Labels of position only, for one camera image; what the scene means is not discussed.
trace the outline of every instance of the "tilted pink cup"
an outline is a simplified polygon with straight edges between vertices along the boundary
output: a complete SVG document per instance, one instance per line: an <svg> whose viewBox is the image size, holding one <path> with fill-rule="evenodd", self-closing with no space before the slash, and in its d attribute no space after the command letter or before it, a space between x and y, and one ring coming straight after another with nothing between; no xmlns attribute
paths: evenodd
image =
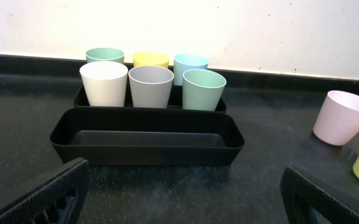
<svg viewBox="0 0 359 224"><path fill-rule="evenodd" d="M359 96L344 91L327 93L314 133L323 142L343 146L359 132Z"/></svg>

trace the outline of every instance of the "cup rim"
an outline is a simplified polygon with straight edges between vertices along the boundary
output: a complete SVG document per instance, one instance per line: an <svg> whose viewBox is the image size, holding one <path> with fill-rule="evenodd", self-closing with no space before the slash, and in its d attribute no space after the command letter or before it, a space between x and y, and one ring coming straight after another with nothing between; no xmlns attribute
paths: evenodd
<svg viewBox="0 0 359 224"><path fill-rule="evenodd" d="M110 64L110 65L114 65L115 67L121 67L121 68L124 68L122 74L120 74L120 76L117 76L117 77L112 77L112 78L95 78L95 77L92 77L92 76L89 76L88 74L85 75L84 73L84 69L86 69L87 67L91 67L91 66L95 66L97 63L100 63L100 64ZM81 66L80 68L80 75L82 77L85 77L85 78L90 78L92 80L115 80L115 79L118 79L118 78L122 78L124 77L125 75L128 74L128 68L127 66L123 65L122 63L118 63L118 62L110 62L110 61L97 61L97 62L90 62L90 63L86 63L84 64L83 66Z"/></svg>
<svg viewBox="0 0 359 224"><path fill-rule="evenodd" d="M164 69L164 70L168 70L169 73L172 75L172 77L171 77L169 80L165 81L165 82L159 82L159 83L142 82L142 81L139 81L139 80L137 80L137 79L135 79L135 78L133 78L133 77L131 76L131 71L132 71L132 70L137 69L137 68L142 68L142 67L156 67L156 68L158 68L158 69L161 69L161 68L162 68L162 69ZM171 70L169 70L168 68L164 68L164 67L161 67L161 66L158 66L158 65L141 65L141 66L138 66L138 67L133 67L133 68L131 68L130 71L128 72L128 77L129 77L130 79L134 80L135 82L138 82L138 83L143 83L143 84L148 84L148 85L158 85L158 84L164 84L164 83L167 83L167 82L172 81L175 76L174 76L174 73L173 73Z"/></svg>
<svg viewBox="0 0 359 224"><path fill-rule="evenodd" d="M334 102L338 103L339 105L341 106L344 106L348 109L351 109L351 110L355 110L355 111L358 111L359 112L359 108L354 108L354 107L349 107L347 105L344 105L343 103L339 102L338 100L336 100L332 95L334 93L342 93L342 94L346 94L346 95L353 95L353 96L356 96L357 98L359 98L359 95L356 95L356 94L353 94L353 93L349 93L347 91L341 91L341 90L330 90L328 93L327 93L327 96Z"/></svg>
<svg viewBox="0 0 359 224"><path fill-rule="evenodd" d="M224 83L223 85L217 86L217 87L202 86L202 85L193 83L193 82L187 80L187 78L185 77L185 74L186 74L187 72L189 72L189 71L192 71L192 70L203 70L203 71L212 72L212 73L214 73L214 74L219 75L220 77L222 77L222 78L224 79L225 83ZM202 88L216 89L216 88L222 88L222 87L224 87L224 86L226 85L226 78L225 78L224 76L222 76L221 74L219 74L219 73L217 73L217 72L213 72L213 71L210 71L210 70L207 70L207 69L200 69L200 68L189 69L189 70L186 70L186 71L184 72L183 77L184 77L184 80L186 80L186 81L189 82L190 84L195 85L195 86L198 86L198 87L202 87Z"/></svg>
<svg viewBox="0 0 359 224"><path fill-rule="evenodd" d="M199 57L199 58L202 58L202 59L207 60L207 62L206 62L206 63L203 63L203 64L185 63L185 62L183 62L183 61L177 60L176 57L179 56L179 55L187 55L187 56L192 56L192 57ZM189 65L189 66L204 66L204 65L208 65L208 64L210 63L210 60L209 60L208 58L203 57L203 56L201 56L201 55L197 55L197 54L176 54L176 55L174 56L174 61L175 61L175 62L179 62L179 63L184 64L184 65Z"/></svg>
<svg viewBox="0 0 359 224"><path fill-rule="evenodd" d="M107 59L100 59L100 58L95 58L95 57L91 57L89 56L89 52L92 51L92 50L99 50L99 49L110 49L110 50L117 50L119 52L121 52L121 56L119 57L112 57L112 58L107 58ZM85 56L87 56L88 58L90 59L94 59L94 60L99 60L99 61L105 61L105 60L115 60L115 59L119 59L119 58L122 58L125 56L124 52L120 49L115 49L115 48L111 48L111 47L97 47L97 48L94 48L94 49L89 49L85 52Z"/></svg>
<svg viewBox="0 0 359 224"><path fill-rule="evenodd" d="M165 60L164 61L161 61L161 62L157 62L156 64L163 64L163 63L169 63L169 56L167 54L164 54L162 52L155 52L155 51L142 51L142 52L136 52L134 55L133 55L133 60L135 60L135 57L137 54L159 54L159 55L163 55L165 57ZM144 60L139 60L139 59L136 59L138 62L141 62L141 63L145 63Z"/></svg>

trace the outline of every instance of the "black tray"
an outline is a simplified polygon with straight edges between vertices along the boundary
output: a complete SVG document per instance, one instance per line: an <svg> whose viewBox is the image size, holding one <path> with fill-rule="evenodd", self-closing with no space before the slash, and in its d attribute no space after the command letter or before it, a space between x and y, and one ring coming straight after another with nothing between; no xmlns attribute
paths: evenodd
<svg viewBox="0 0 359 224"><path fill-rule="evenodd" d="M66 111L50 141L64 162L93 165L224 166L244 144L223 113L102 107Z"/></svg>
<svg viewBox="0 0 359 224"><path fill-rule="evenodd" d="M90 106L90 103L88 102L88 98L86 97L84 86L81 86L80 90L74 96L73 104L74 107ZM125 93L124 107L133 108L133 106L134 105L132 103L131 89L128 85ZM175 86L175 85L172 86L171 94L169 95L169 99L168 99L167 109L170 110L182 109L182 86ZM222 113L226 112L226 104L223 101L222 97L219 99L217 107L215 108L215 112L222 112Z"/></svg>

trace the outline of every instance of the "rectangular black container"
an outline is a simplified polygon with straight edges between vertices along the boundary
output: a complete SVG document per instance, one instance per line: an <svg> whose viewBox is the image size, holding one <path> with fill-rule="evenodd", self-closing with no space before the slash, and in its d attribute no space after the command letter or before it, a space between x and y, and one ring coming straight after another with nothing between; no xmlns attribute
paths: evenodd
<svg viewBox="0 0 359 224"><path fill-rule="evenodd" d="M64 162L93 165L224 166L244 144L223 113L102 107L66 111L50 141Z"/></svg>
<svg viewBox="0 0 359 224"><path fill-rule="evenodd" d="M90 103L88 102L88 98L86 97L84 86L81 86L80 90L74 96L73 104L74 107L90 106ZM133 106L134 105L132 103L131 89L129 85L127 85L124 107L133 108ZM169 95L169 99L168 99L167 109L170 110L182 109L182 86L175 86L175 85L172 86L171 94ZM221 112L221 113L226 112L226 104L223 101L222 97L219 99L217 108L215 108L215 112Z"/></svg>

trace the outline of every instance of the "tray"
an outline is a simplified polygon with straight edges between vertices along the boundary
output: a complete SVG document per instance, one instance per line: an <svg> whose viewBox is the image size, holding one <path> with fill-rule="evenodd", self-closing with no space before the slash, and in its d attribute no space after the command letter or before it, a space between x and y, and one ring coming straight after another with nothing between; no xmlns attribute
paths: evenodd
<svg viewBox="0 0 359 224"><path fill-rule="evenodd" d="M66 111L50 141L64 162L150 166L224 166L244 144L223 113L103 107Z"/></svg>
<svg viewBox="0 0 359 224"><path fill-rule="evenodd" d="M88 102L88 98L86 97L84 86L81 86L80 90L74 96L73 104L74 107L90 106L90 103ZM124 107L133 108L133 106L134 105L132 103L131 89L129 85L127 85ZM175 86L175 85L172 86L171 94L169 95L169 99L168 99L167 109L170 110L182 109L182 86ZM215 112L226 113L226 104L223 101L222 97L219 99L217 108L215 108Z"/></svg>

